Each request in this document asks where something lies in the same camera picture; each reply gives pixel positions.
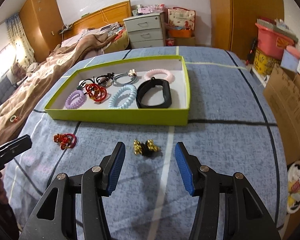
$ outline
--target pink plastic basket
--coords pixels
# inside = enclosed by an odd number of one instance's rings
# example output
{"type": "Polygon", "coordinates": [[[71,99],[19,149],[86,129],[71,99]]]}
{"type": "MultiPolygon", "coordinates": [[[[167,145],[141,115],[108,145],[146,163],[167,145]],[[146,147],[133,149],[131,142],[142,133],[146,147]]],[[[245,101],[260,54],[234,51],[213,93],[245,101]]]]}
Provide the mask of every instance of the pink plastic basket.
{"type": "Polygon", "coordinates": [[[258,47],[267,55],[282,60],[283,51],[288,45],[293,45],[294,41],[287,36],[268,29],[258,23],[258,47]]]}

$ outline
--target wooden wardrobe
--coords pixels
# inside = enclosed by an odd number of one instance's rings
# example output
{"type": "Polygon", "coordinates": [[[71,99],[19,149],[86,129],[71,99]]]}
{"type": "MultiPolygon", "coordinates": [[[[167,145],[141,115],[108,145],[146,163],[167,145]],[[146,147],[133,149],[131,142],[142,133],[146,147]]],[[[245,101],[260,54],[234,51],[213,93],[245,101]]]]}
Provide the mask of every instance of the wooden wardrobe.
{"type": "Polygon", "coordinates": [[[19,12],[19,17],[34,49],[36,61],[45,61],[50,51],[62,42],[58,32],[63,27],[63,21],[57,0],[27,0],[19,12]]]}
{"type": "Polygon", "coordinates": [[[210,0],[211,46],[246,59],[261,16],[284,19],[283,0],[210,0]]]}

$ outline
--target curtain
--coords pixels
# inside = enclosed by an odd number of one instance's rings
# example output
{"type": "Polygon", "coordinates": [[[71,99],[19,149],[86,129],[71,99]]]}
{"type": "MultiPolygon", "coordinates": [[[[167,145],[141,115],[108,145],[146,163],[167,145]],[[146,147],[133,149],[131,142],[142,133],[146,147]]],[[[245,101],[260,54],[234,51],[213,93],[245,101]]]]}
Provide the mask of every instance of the curtain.
{"type": "Polygon", "coordinates": [[[27,69],[30,64],[35,62],[34,50],[26,37],[19,13],[6,19],[6,25],[10,44],[16,49],[16,62],[27,69]]]}

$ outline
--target blue gripper pad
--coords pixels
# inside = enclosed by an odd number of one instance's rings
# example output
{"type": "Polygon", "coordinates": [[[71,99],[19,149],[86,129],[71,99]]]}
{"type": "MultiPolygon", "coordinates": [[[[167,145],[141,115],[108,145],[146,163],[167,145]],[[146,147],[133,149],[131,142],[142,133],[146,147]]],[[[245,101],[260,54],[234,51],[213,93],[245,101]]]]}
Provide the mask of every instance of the blue gripper pad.
{"type": "Polygon", "coordinates": [[[186,149],[183,143],[178,142],[174,148],[174,155],[183,180],[183,185],[186,191],[188,191],[191,196],[194,196],[193,173],[188,164],[190,155],[187,150],[183,150],[183,148],[186,149]]]}
{"type": "Polygon", "coordinates": [[[107,173],[106,192],[109,194],[109,196],[117,187],[118,179],[121,173],[125,156],[126,156],[126,147],[123,142],[118,142],[104,169],[104,175],[105,172],[107,173]]]}

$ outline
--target blue bedsheet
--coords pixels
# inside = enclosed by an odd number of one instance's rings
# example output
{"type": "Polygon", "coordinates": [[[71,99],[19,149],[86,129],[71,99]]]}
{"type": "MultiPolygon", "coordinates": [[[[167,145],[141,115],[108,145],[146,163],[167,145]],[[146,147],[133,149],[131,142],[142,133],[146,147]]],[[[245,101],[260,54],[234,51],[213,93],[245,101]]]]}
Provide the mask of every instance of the blue bedsheet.
{"type": "MultiPolygon", "coordinates": [[[[204,47],[147,48],[81,61],[37,104],[24,134],[31,136],[32,149],[11,161],[4,177],[10,205],[22,226],[57,174],[84,173],[111,154],[117,141],[125,143],[126,158],[116,190],[110,198],[103,198],[115,239],[188,239],[198,198],[190,197],[183,186],[174,157],[178,141],[216,172],[245,174],[277,226],[284,223],[288,182],[279,130],[262,88],[231,52],[204,47]],[[186,127],[59,121],[44,112],[66,77],[77,69],[124,57],[175,54],[184,57],[190,79],[190,123],[186,127]],[[56,133],[75,133],[76,147],[60,150],[53,142],[56,133]],[[135,156],[135,138],[153,139],[162,154],[152,159],[135,156]]],[[[80,195],[76,202],[78,239],[84,239],[80,195]]],[[[224,196],[220,195],[217,239],[222,239],[223,221],[224,196]]]]}

